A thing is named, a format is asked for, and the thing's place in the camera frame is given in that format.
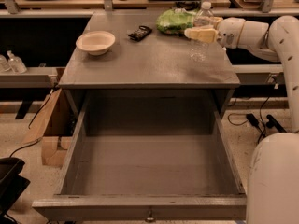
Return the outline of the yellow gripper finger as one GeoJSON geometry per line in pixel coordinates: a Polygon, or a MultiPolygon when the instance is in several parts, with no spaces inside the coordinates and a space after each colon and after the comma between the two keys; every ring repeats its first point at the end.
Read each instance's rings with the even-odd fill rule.
{"type": "Polygon", "coordinates": [[[186,37],[205,43],[213,43],[218,39],[218,32],[214,28],[193,27],[184,31],[186,37]]]}
{"type": "Polygon", "coordinates": [[[217,29],[219,24],[223,21],[223,17],[213,17],[212,21],[213,21],[213,27],[217,29]]]}

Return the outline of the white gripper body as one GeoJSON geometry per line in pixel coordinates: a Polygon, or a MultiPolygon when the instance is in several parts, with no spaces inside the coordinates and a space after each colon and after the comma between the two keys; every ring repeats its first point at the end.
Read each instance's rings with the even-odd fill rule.
{"type": "Polygon", "coordinates": [[[241,18],[227,18],[222,20],[218,26],[218,42],[226,48],[235,49],[241,35],[245,20],[241,18]]]}

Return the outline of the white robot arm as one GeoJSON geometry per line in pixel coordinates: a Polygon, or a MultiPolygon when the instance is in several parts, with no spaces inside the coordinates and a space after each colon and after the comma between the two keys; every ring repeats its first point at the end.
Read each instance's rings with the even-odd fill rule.
{"type": "Polygon", "coordinates": [[[299,20],[284,15],[271,24],[216,17],[184,32],[193,41],[230,49],[282,65],[290,129],[266,136],[251,155],[246,224],[299,224],[299,20]]]}

